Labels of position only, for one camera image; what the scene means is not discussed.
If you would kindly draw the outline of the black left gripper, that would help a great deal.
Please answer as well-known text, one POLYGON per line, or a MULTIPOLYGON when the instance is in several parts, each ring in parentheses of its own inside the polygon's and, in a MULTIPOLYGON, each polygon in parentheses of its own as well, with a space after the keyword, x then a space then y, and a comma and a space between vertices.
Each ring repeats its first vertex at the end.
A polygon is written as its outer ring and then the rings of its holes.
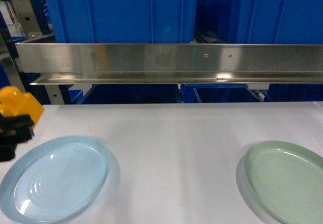
POLYGON ((1 115, 1 162, 15 158, 18 144, 34 136, 34 122, 30 115, 4 117, 1 115))

